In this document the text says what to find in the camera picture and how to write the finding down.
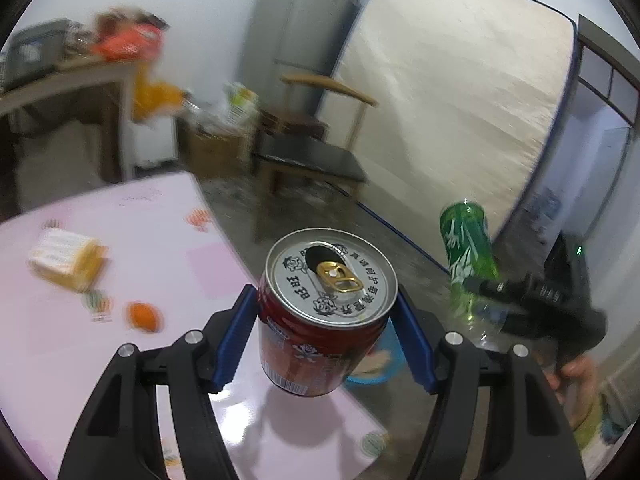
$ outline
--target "beverage can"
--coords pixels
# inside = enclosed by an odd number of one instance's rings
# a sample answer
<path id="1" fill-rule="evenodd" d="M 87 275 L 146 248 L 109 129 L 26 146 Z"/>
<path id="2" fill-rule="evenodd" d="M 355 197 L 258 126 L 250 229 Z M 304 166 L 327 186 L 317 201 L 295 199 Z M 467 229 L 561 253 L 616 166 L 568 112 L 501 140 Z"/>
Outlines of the beverage can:
<path id="1" fill-rule="evenodd" d="M 267 377 L 299 396 L 334 390 L 384 330 L 397 294 L 389 261 L 356 235 L 312 228 L 281 238 L 258 288 Z"/>

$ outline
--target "metal screw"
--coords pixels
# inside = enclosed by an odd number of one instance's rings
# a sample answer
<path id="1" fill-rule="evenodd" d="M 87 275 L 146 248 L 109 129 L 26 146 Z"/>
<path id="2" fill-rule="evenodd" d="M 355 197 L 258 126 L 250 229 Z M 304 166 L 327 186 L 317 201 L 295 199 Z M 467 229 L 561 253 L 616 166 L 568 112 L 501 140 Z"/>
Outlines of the metal screw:
<path id="1" fill-rule="evenodd" d="M 136 347 L 131 343 L 125 343 L 120 348 L 118 348 L 118 355 L 120 357 L 129 357 L 133 352 L 136 351 Z"/>
<path id="2" fill-rule="evenodd" d="M 460 345 L 464 341 L 464 338 L 458 332 L 447 332 L 444 335 L 444 339 L 450 345 Z"/>
<path id="3" fill-rule="evenodd" d="M 529 349 L 521 344 L 513 345 L 513 353 L 518 357 L 526 357 L 529 355 Z"/>
<path id="4" fill-rule="evenodd" d="M 202 341 L 202 332 L 200 330 L 191 330 L 184 335 L 184 340 L 190 345 L 195 345 Z"/>

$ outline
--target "black chair seat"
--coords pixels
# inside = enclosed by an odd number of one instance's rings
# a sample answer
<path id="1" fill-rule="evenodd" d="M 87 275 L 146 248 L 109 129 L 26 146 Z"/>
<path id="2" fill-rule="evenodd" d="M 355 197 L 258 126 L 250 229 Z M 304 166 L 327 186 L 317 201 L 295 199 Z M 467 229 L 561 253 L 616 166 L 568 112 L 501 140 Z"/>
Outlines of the black chair seat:
<path id="1" fill-rule="evenodd" d="M 304 168 L 355 182 L 367 181 L 367 176 L 353 153 L 311 137 L 266 137 L 258 157 L 268 162 Z"/>

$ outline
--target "orange fruit print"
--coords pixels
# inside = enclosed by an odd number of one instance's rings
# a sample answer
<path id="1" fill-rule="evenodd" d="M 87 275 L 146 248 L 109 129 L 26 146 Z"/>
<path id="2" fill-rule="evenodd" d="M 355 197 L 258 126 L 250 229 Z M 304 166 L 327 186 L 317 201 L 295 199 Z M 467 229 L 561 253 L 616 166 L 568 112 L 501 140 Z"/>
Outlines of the orange fruit print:
<path id="1" fill-rule="evenodd" d="M 193 225 L 198 231 L 206 231 L 207 223 L 211 222 L 211 216 L 206 209 L 192 209 L 184 220 L 187 224 Z"/>
<path id="2" fill-rule="evenodd" d="M 144 332 L 159 332 L 162 329 L 162 317 L 156 307 L 149 303 L 135 301 L 127 305 L 127 320 L 133 328 Z"/>

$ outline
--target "pull tab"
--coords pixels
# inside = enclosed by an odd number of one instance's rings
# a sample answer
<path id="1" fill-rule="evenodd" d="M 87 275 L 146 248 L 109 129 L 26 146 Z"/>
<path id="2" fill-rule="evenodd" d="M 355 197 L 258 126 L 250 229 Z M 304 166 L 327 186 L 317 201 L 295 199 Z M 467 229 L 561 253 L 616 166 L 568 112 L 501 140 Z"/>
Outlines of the pull tab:
<path id="1" fill-rule="evenodd" d="M 338 292 L 356 292 L 364 288 L 362 282 L 343 264 L 320 262 L 316 274 L 325 285 Z"/>

